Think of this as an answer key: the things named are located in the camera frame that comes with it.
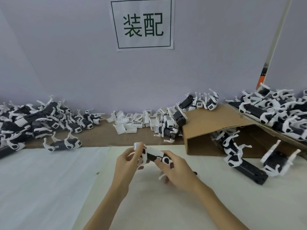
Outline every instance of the paper sign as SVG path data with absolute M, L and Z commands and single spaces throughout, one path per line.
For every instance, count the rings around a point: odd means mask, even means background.
M 175 0 L 114 0 L 117 51 L 173 49 Z

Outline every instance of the right hand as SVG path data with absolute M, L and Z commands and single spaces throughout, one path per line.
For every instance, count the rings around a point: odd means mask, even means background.
M 194 174 L 188 163 L 182 157 L 173 154 L 171 151 L 162 151 L 167 154 L 174 163 L 174 168 L 171 169 L 169 166 L 161 162 L 160 160 L 155 160 L 155 164 L 162 170 L 175 186 L 179 189 L 185 190 L 187 192 L 193 192 L 194 187 L 200 182 L 199 178 Z

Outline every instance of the hand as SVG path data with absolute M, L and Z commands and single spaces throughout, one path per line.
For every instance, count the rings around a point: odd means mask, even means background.
M 168 182 L 168 179 L 178 188 L 185 190 L 187 192 L 193 192 L 197 183 L 200 182 L 199 178 L 194 174 L 188 163 L 182 157 L 179 157 L 173 154 L 171 151 L 162 151 L 167 154 L 173 161 L 171 163 L 171 169 L 166 164 L 160 160 L 155 160 L 155 164 L 162 170 L 167 178 L 165 183 Z
M 138 167 L 138 160 L 143 152 L 143 143 L 141 142 L 139 147 L 134 152 L 133 148 L 129 148 L 121 154 L 115 165 L 115 172 L 111 187 L 120 189 L 122 198 L 126 197 L 128 193 L 129 184 Z

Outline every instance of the left hand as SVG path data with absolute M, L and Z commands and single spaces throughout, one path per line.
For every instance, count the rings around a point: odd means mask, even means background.
M 143 152 L 143 145 L 144 144 L 141 142 L 136 151 L 134 151 L 133 148 L 127 149 L 116 160 L 115 172 L 111 187 L 120 189 L 122 198 L 126 197 L 129 184 L 138 168 L 138 161 L 141 159 L 140 156 Z

